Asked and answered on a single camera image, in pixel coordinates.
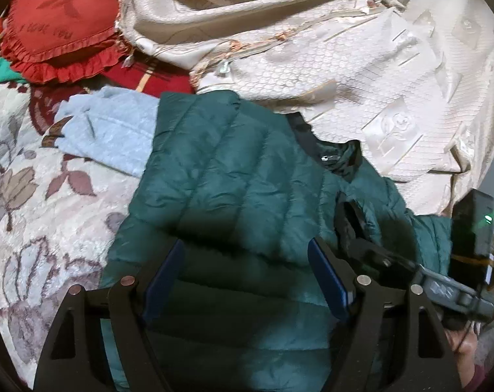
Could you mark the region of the person's right hand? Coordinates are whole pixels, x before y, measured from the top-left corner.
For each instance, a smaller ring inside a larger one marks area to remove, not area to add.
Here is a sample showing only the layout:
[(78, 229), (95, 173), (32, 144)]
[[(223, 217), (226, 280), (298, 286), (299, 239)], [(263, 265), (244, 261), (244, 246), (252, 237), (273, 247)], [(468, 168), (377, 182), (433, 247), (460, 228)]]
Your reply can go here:
[(478, 339), (472, 327), (463, 330), (444, 330), (457, 365), (457, 372), (464, 391), (474, 391), (482, 382), (484, 372), (475, 364)]

